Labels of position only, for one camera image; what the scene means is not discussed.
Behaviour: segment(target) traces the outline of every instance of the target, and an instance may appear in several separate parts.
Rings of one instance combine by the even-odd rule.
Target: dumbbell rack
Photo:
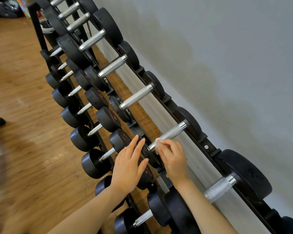
[[[72,0],[66,0],[68,6],[70,6],[73,1]],[[36,11],[39,10],[40,7],[39,5],[35,2],[35,0],[32,0],[29,4],[28,4],[28,10],[29,13],[31,15],[31,19],[32,19],[32,23],[34,25],[40,46],[42,49],[46,49],[47,50],[47,44],[45,42],[42,30],[40,28],[40,23],[39,23],[39,19],[38,16],[36,14]],[[87,38],[86,33],[83,30],[81,30],[81,35],[82,38]],[[143,79],[143,74],[145,73],[145,70],[142,66],[140,66],[140,68],[138,70],[134,70],[129,64],[127,64],[131,70],[136,74],[136,76],[145,84],[147,85],[147,83],[144,81]],[[121,98],[119,97],[119,95],[116,93],[116,91],[114,90],[114,88],[111,86],[111,84],[108,82],[107,79],[105,79],[105,81],[107,82],[108,86],[109,86],[109,91],[107,91],[107,95],[109,96],[114,96],[116,97],[116,99],[119,102],[122,102]],[[174,115],[174,111],[176,110],[176,108],[178,107],[176,103],[174,103],[174,101],[172,100],[171,96],[169,96],[167,93],[165,93],[165,96],[161,99],[159,99],[153,92],[152,94],[155,96],[155,98],[161,103],[161,105],[165,108],[165,110],[168,111],[168,113],[172,116],[172,118],[179,123],[180,121],[175,117]],[[77,98],[79,99],[81,105],[83,105],[80,97],[77,95]],[[138,134],[140,139],[145,138],[146,139],[146,144],[150,145],[152,143],[152,141],[149,139],[149,137],[146,135],[146,133],[144,132],[144,130],[142,129],[142,127],[139,125],[139,123],[137,122],[137,120],[134,118],[134,116],[130,113],[130,110],[126,110],[129,114],[129,117],[131,119],[130,122],[127,122],[127,126],[129,127],[129,129],[132,131],[132,133],[134,135]],[[94,128],[94,126],[96,126],[90,115],[86,112],[85,113],[87,115],[87,117],[90,119],[90,125],[89,127],[92,129]],[[212,163],[212,165],[219,171],[219,173],[221,173],[221,175],[225,175],[225,172],[219,168],[219,166],[215,163],[215,161],[213,160],[214,156],[219,154],[221,152],[220,149],[217,149],[207,138],[207,135],[205,133],[203,133],[203,136],[200,138],[199,141],[197,141],[187,130],[185,130],[186,134],[191,138],[191,140],[194,142],[194,144],[202,151],[202,153],[209,159],[209,161]],[[97,136],[99,138],[100,141],[100,149],[104,152],[107,152],[106,146],[104,145],[102,138],[100,137],[100,135],[97,133]],[[173,184],[170,181],[169,178],[167,178],[166,176],[166,170],[164,168],[163,162],[161,161],[161,159],[159,157],[156,157],[160,163],[162,164],[162,166],[160,166],[159,168],[157,168],[157,172],[159,173],[160,177],[163,179],[164,183],[167,185],[167,187],[170,189]],[[148,189],[154,189],[156,188],[157,184],[154,183],[152,185],[152,187],[149,187]],[[238,193],[238,195],[242,198],[242,200],[248,205],[248,207],[254,212],[254,214],[258,217],[258,219],[265,225],[265,227],[272,233],[272,234],[283,234],[282,228],[280,227],[280,216],[279,214],[274,210],[271,209],[269,207],[269,205],[267,205],[265,203],[265,201],[263,200],[249,200],[246,198],[246,196],[243,195],[243,193],[240,191],[239,188],[237,188],[236,186],[233,187],[233,189]],[[126,201],[129,205],[129,207],[132,207],[135,209],[135,211],[138,214],[141,214],[132,198],[132,196],[129,194],[126,197]],[[144,223],[143,224],[145,233],[149,234],[151,233],[149,228],[147,227],[147,225]]]

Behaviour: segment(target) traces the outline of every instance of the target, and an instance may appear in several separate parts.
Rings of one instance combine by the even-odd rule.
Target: person
[[[72,213],[49,234],[94,234],[97,233],[112,210],[134,190],[147,166],[144,159],[138,166],[138,159],[145,139],[138,145],[136,136],[117,155],[111,185],[104,189],[80,209]],[[187,158],[179,142],[157,141],[159,153],[168,177],[192,212],[202,234],[237,234],[230,223],[215,209],[187,176]]]

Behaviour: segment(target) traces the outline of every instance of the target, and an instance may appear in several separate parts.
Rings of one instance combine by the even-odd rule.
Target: forearm
[[[95,234],[112,210],[124,199],[117,188],[109,186],[80,209],[72,213],[48,234]]]
[[[188,205],[202,234],[238,234],[191,180],[175,187]]]

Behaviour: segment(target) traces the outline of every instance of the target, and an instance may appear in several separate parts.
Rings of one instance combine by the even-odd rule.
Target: person's left hand
[[[123,197],[136,187],[149,161],[146,158],[138,166],[138,159],[145,143],[143,138],[135,148],[138,139],[136,135],[130,144],[120,151],[115,160],[111,186],[122,191]]]

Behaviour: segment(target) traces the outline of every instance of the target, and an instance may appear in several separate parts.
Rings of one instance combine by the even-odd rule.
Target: wooden floor
[[[100,65],[106,65],[93,49]],[[84,152],[70,141],[73,129],[51,97],[52,88],[44,79],[48,69],[39,51],[30,20],[0,19],[0,117],[7,121],[0,128],[0,233],[47,233],[93,199],[99,181],[82,170]],[[132,95],[117,74],[108,79],[123,100]],[[161,134],[138,103],[130,110],[152,140]],[[89,112],[95,119],[95,111]],[[125,124],[122,128],[133,137]],[[110,149],[110,133],[102,129],[100,134]],[[132,192],[141,212],[148,210],[147,193]],[[115,216],[125,208],[110,215],[103,233],[114,233]],[[153,234],[170,233],[154,218],[147,224]]]

